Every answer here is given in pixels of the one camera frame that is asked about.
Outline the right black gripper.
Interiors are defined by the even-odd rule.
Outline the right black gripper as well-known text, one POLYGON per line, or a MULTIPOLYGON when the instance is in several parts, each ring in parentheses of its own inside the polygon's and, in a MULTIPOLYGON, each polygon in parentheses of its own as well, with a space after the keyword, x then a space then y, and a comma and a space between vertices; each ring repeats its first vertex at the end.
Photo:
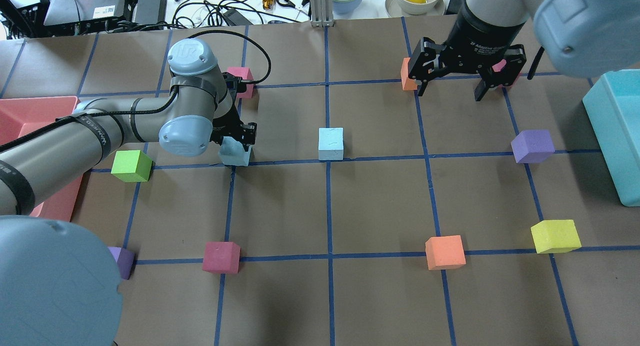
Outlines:
POLYGON ((446 41, 438 44, 423 36, 411 53, 407 75, 418 85, 417 95, 424 95, 431 80, 450 73, 481 76, 474 89, 476 102, 499 84, 509 86, 527 60, 524 46, 513 44, 525 21, 521 14, 507 23, 489 21, 470 6, 462 6, 446 41), (494 74, 492 66, 502 59, 507 60, 506 67, 494 74))

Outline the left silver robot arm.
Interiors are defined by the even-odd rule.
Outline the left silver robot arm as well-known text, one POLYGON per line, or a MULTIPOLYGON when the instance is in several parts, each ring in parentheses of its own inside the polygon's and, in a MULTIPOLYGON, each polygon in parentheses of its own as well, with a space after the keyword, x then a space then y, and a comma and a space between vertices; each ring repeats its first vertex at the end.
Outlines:
POLYGON ((167 98, 96 99, 1 146, 1 344, 110 346, 122 314, 122 278, 108 247, 34 207, 126 143, 158 142, 195 157, 234 139, 244 151, 257 125, 242 123, 238 93, 261 80, 222 72, 197 35, 167 51, 167 98))

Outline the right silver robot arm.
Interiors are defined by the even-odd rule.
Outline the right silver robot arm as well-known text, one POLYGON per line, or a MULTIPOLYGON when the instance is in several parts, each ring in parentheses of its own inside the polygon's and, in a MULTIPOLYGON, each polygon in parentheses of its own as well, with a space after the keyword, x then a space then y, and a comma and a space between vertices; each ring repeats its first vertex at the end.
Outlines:
POLYGON ((446 41, 418 42, 407 76, 425 93, 428 82, 451 73, 479 75, 474 97, 510 86, 526 63, 523 45, 515 45, 528 19, 540 49, 528 78, 547 53, 554 68, 569 77, 588 78, 621 70, 639 61, 640 0, 461 0, 446 41))

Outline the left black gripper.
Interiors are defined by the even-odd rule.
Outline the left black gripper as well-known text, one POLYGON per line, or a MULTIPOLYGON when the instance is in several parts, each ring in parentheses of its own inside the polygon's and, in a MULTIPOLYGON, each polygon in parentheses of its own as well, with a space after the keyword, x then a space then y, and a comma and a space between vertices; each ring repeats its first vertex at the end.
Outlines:
POLYGON ((258 125, 254 122, 249 124, 242 123, 235 104, 238 89, 243 92, 245 84, 249 84, 249 82, 242 80, 240 77, 235 77, 227 71, 222 73, 222 76, 227 86, 227 94, 224 100, 231 102, 231 108, 224 112, 222 116, 213 119, 213 131, 210 141, 222 145, 223 137, 232 137, 242 143, 245 152, 249 152, 250 146, 254 145, 256 140, 258 125))

